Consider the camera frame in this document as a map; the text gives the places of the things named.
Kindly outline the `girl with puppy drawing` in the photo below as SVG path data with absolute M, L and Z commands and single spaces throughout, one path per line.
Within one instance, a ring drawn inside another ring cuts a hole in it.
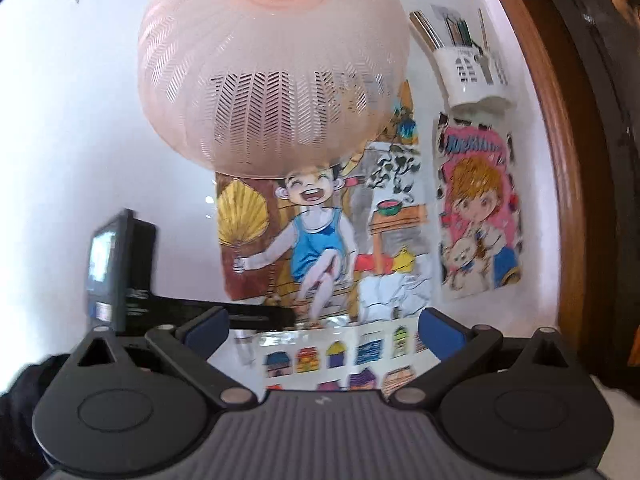
M 521 201 L 512 139 L 440 114 L 434 139 L 442 296 L 475 296 L 522 278 Z

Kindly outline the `pink plastic food cover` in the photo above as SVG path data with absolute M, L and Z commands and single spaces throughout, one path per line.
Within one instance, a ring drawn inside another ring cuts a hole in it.
M 191 162 L 280 178 L 340 162 L 388 125 L 409 44 L 400 0 L 151 0 L 141 106 Z

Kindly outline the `white chopstick holder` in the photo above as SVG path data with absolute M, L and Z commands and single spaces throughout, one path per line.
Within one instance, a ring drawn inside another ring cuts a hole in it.
M 488 46 L 482 10 L 478 10 L 478 42 L 459 13 L 443 6 L 432 6 L 432 9 L 445 25 L 448 44 L 422 11 L 411 11 L 409 22 L 431 52 L 449 107 L 478 106 L 496 113 L 514 107 L 508 74 L 498 55 Z

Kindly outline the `colourful houses drawing paper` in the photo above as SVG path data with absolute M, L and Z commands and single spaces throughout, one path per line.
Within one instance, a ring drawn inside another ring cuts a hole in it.
M 439 363 L 418 319 L 253 334 L 234 330 L 208 359 L 258 396 L 269 390 L 373 389 L 389 396 Z

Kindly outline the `brown wooden door frame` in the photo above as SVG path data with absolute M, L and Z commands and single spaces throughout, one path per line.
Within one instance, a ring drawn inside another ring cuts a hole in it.
M 532 75 L 560 224 L 561 332 L 591 374 L 608 365 L 617 292 L 614 184 L 597 101 L 552 0 L 500 0 Z

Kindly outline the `boy with fan drawing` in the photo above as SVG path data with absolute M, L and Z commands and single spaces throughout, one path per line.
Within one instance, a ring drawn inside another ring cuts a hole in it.
M 432 296 L 425 171 L 410 84 L 390 122 L 344 162 L 276 180 L 217 174 L 217 234 L 233 301 L 305 327 L 406 318 Z

